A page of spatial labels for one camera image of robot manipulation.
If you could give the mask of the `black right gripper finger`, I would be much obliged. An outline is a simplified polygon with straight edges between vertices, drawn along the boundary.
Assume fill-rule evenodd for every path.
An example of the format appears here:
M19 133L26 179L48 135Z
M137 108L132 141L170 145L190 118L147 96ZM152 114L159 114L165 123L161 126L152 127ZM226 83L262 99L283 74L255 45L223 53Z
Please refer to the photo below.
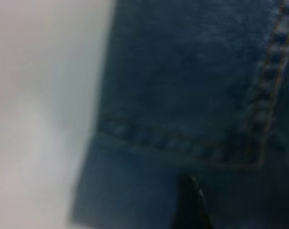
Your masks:
M212 229L204 194L195 176L180 174L177 179L175 229Z

